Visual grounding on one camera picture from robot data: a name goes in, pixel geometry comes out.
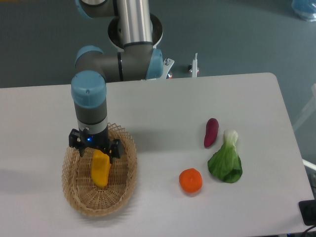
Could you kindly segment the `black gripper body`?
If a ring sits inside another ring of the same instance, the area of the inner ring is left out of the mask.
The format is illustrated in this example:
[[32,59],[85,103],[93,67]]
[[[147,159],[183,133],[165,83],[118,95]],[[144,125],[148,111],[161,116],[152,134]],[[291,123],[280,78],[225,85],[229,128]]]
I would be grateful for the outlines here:
[[109,148],[109,134],[106,127],[103,131],[95,134],[89,134],[86,129],[79,130],[80,145],[78,151],[83,152],[85,148],[93,148],[102,152],[107,152]]

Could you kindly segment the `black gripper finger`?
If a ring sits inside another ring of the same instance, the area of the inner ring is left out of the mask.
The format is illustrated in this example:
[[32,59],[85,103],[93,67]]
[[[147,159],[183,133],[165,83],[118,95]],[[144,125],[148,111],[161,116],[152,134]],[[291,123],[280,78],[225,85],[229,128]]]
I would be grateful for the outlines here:
[[75,148],[79,152],[79,156],[83,157],[85,144],[80,138],[80,132],[76,129],[72,129],[69,134],[69,147]]
[[120,139],[108,140],[103,153],[106,154],[110,163],[113,163],[114,159],[121,158],[124,152],[124,147]]

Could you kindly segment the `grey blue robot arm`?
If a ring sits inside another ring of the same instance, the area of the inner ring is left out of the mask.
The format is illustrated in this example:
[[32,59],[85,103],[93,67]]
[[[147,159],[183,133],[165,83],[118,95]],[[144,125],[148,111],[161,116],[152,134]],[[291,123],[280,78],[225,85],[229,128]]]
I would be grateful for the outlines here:
[[78,129],[69,135],[69,145],[81,156],[86,148],[119,158],[123,147],[108,135],[107,87],[110,79],[120,81],[155,79],[162,76],[162,52],[154,48],[149,3],[146,0],[78,0],[78,11],[88,18],[117,16],[123,50],[106,55],[100,48],[81,48],[71,81]]

